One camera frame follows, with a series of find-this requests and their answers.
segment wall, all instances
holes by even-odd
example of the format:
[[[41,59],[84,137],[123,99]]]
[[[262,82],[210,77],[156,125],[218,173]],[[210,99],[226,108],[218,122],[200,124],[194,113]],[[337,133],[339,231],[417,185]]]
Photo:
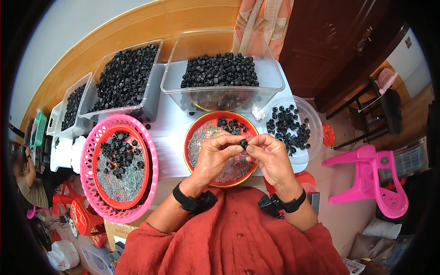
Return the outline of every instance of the wall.
[[[41,82],[76,43],[114,17],[152,1],[56,0],[32,35],[18,68],[10,122],[20,128]]]
[[[412,43],[409,48],[405,43],[408,37]],[[386,60],[399,73],[411,98],[431,82],[422,48],[411,28]]]

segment clear plastic bowl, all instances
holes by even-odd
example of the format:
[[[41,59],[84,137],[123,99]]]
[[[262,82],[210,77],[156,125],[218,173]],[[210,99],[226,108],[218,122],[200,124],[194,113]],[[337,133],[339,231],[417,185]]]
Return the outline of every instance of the clear plastic bowl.
[[[144,43],[132,45],[129,47],[125,47],[118,51],[114,51],[108,55],[106,55],[99,66],[96,68],[95,73],[92,77],[92,82],[94,85],[90,85],[91,88],[87,90],[86,97],[90,100],[91,105],[88,109],[83,108],[79,111],[80,117],[84,117],[95,122],[100,121],[103,118],[106,118],[113,114],[126,114],[132,116],[139,121],[150,121],[154,122],[156,120],[158,114],[158,105],[159,105],[159,96],[161,93],[160,83],[162,79],[162,75],[165,70],[165,65],[161,64],[163,57],[162,55],[162,45],[164,41],[162,39],[156,39],[152,41],[147,41]],[[148,44],[159,45],[158,53],[154,58],[154,63],[150,71],[150,76],[148,77],[147,85],[145,87],[145,92],[143,94],[143,98],[141,103],[136,106],[126,106],[126,107],[118,107],[107,110],[100,110],[96,112],[89,113],[88,111],[92,107],[94,103],[98,101],[97,88],[96,84],[99,83],[99,77],[104,70],[105,65],[120,51],[128,50],[128,49],[138,49],[147,46]]]
[[[304,119],[308,118],[307,128],[310,129],[310,138],[308,142],[310,144],[310,149],[301,150],[296,148],[296,153],[293,154],[292,157],[289,157],[290,163],[295,165],[300,165],[307,163],[309,160],[314,158],[319,150],[321,150],[323,146],[323,124],[321,119],[319,118],[318,113],[315,109],[304,99],[301,97],[294,96],[293,97],[282,97],[277,98],[276,100],[271,101],[264,109],[264,113],[266,114],[266,118],[262,120],[263,123],[263,131],[265,133],[268,132],[266,128],[266,122],[269,122],[269,119],[272,118],[272,108],[279,108],[280,105],[283,105],[285,108],[288,108],[290,104],[293,104],[296,109],[298,109],[298,119],[296,121],[301,124],[304,123]],[[297,134],[296,130],[288,129],[288,132],[291,134]]]
[[[240,50],[241,37],[249,34],[250,42],[247,50]],[[259,87],[251,86],[208,86],[181,88],[182,76],[186,72],[188,59],[203,54],[216,55],[239,52],[244,56],[252,56],[255,63]],[[223,95],[243,95],[248,98],[245,104],[231,109],[222,106],[221,110],[262,110],[276,95],[284,90],[285,83],[272,53],[259,32],[244,32],[233,29],[199,30],[181,33],[174,44],[161,82],[161,90],[170,95],[184,112],[196,112],[200,109],[208,111],[220,110],[215,104],[201,106],[195,95],[200,92],[212,92],[219,98]]]

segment brown wooden cabinet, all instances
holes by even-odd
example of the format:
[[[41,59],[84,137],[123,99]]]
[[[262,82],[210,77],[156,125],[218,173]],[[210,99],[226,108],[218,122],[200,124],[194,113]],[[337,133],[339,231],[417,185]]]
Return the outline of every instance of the brown wooden cabinet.
[[[292,93],[315,98],[326,112],[368,84],[406,33],[404,25],[388,0],[296,0],[279,58]]]

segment pink plastic stool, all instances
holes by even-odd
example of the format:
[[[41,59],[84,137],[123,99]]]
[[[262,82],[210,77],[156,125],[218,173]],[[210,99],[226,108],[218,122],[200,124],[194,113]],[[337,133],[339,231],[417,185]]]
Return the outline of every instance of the pink plastic stool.
[[[379,151],[373,145],[365,144],[356,150],[325,160],[322,166],[356,162],[356,180],[352,188],[329,198],[329,204],[353,202],[375,198],[379,209],[388,218],[399,218],[408,209],[408,197],[396,174],[392,151]],[[390,169],[397,193],[379,186],[378,169]]]
[[[49,211],[49,208],[41,208],[41,209],[45,210],[45,211]],[[28,210],[28,213],[26,214],[27,218],[32,219],[37,211],[38,210],[35,208],[35,205],[34,205],[33,210],[30,210],[30,209]]]

